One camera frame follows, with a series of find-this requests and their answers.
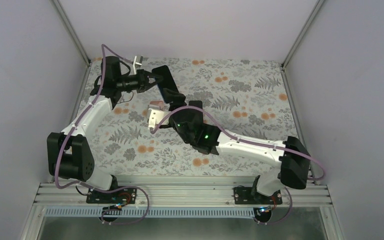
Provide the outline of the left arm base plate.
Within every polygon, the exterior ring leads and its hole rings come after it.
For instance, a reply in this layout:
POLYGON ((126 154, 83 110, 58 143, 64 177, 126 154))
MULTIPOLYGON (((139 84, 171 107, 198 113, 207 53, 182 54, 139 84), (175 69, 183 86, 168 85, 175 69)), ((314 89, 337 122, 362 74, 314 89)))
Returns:
POLYGON ((103 193, 96 190, 89 190, 86 197, 87 204, 125 205, 135 204, 137 195, 136 188, 126 188, 114 193, 103 193))

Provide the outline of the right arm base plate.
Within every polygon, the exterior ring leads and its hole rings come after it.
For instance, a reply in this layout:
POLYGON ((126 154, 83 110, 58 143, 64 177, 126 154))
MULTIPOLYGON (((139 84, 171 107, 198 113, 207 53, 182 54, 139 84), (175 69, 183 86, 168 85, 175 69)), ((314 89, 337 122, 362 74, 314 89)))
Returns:
POLYGON ((283 203, 282 194, 278 190, 270 196, 257 192, 256 186, 239 185, 233 188, 236 205, 279 205, 283 203))

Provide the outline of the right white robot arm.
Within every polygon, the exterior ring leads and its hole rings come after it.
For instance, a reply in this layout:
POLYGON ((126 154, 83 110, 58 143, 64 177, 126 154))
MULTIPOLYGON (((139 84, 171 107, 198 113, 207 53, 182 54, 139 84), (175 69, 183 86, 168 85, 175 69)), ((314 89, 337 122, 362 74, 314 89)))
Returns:
POLYGON ((256 177, 250 191, 254 202, 264 203, 283 187, 296 190, 306 188, 310 169, 310 160, 307 159, 309 153, 298 138, 288 136, 285 141, 269 141, 221 130, 216 125, 204 123, 200 100, 186 103, 182 93, 167 88, 163 89, 162 96, 172 112, 168 126, 193 149, 205 155, 232 155, 273 167, 270 172, 256 177))

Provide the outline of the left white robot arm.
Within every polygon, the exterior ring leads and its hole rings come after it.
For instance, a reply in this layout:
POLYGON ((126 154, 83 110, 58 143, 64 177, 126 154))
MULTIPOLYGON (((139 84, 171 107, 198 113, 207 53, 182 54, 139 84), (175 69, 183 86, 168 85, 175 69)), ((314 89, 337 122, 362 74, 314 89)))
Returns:
POLYGON ((48 170, 59 189, 59 179, 99 191, 104 201, 111 203, 119 197, 116 177, 95 166, 88 138, 95 134, 100 122, 117 105, 123 93, 143 93, 163 81, 163 76, 127 64, 117 56, 102 59, 101 74, 82 112, 60 132, 48 135, 48 170))

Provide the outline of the pink phone case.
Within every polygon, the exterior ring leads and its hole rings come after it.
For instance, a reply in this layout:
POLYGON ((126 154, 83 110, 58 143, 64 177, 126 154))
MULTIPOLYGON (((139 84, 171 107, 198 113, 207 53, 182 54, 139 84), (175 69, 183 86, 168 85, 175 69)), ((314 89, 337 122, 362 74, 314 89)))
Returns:
POLYGON ((164 111, 165 110, 165 103, 162 100, 154 100, 150 101, 148 104, 149 109, 164 111))

